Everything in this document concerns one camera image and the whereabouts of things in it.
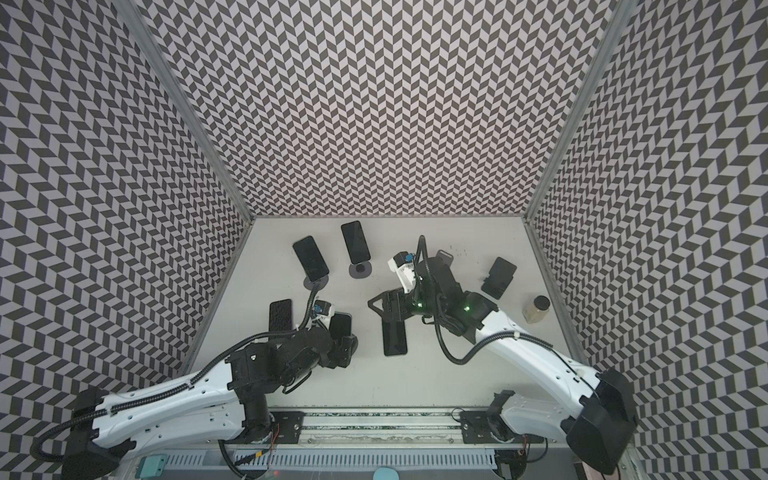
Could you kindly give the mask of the purple edged phone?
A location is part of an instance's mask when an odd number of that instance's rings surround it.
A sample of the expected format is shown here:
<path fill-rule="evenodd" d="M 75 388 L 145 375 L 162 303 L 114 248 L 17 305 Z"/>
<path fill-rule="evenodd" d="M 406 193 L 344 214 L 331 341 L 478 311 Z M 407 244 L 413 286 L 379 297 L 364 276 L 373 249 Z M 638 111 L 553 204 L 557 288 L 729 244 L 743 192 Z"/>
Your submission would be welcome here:
<path fill-rule="evenodd" d="M 293 302 L 291 299 L 277 300 L 270 303 L 268 328 L 270 332 L 286 332 L 294 328 Z"/>

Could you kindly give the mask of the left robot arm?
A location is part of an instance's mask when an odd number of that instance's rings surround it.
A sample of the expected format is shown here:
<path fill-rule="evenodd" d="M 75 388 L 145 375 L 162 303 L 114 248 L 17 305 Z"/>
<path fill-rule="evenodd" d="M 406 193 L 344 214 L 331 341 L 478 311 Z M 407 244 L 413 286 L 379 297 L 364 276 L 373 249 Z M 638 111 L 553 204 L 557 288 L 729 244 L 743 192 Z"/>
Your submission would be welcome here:
<path fill-rule="evenodd" d="M 292 393 L 317 367 L 348 367 L 357 350 L 351 315 L 317 293 L 297 327 L 250 335 L 196 372 L 121 394 L 82 391 L 71 418 L 34 439 L 31 456 L 60 464 L 65 479 L 99 479 L 125 459 L 173 444 L 276 441 L 281 426 L 268 395 Z"/>

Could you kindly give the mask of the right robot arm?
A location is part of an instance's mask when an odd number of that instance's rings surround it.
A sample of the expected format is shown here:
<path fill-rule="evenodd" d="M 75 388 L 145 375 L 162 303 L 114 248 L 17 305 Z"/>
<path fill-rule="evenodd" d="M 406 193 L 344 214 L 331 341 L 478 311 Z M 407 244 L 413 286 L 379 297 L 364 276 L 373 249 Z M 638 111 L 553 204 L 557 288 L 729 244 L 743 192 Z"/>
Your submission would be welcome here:
<path fill-rule="evenodd" d="M 431 256 L 424 237 L 415 251 L 388 261 L 400 282 L 368 306 L 384 328 L 400 337 L 405 320 L 420 316 L 433 327 L 444 357 L 465 366 L 488 350 L 534 380 L 550 398 L 531 400 L 512 390 L 498 393 L 486 411 L 488 428 L 500 442 L 533 435 L 562 440 L 591 469 L 620 472 L 620 460 L 639 424 L 630 380 L 614 368 L 597 370 L 561 352 L 515 322 L 496 303 L 464 290 L 451 268 Z M 376 301 L 381 306 L 375 308 Z"/>

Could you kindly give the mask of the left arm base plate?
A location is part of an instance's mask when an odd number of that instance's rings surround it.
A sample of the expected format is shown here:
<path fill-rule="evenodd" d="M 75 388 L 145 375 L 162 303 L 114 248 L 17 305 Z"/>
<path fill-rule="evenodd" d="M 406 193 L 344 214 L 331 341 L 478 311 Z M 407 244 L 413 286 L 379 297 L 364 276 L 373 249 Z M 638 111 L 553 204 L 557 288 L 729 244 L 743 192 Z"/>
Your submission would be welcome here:
<path fill-rule="evenodd" d="M 303 411 L 272 411 L 268 420 L 270 424 L 264 437 L 266 445 L 295 445 L 299 443 L 305 420 Z"/>

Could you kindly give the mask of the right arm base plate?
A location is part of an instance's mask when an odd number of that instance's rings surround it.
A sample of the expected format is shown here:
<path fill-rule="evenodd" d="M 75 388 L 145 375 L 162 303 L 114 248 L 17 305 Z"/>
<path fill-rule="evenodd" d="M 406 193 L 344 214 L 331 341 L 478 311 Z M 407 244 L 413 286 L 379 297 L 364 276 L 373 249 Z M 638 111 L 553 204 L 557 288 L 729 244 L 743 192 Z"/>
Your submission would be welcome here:
<path fill-rule="evenodd" d="M 484 411 L 455 408 L 450 414 L 461 430 L 465 444 L 534 444 L 543 445 L 545 439 L 536 435 L 518 435 L 512 433 L 495 434 L 490 427 Z"/>

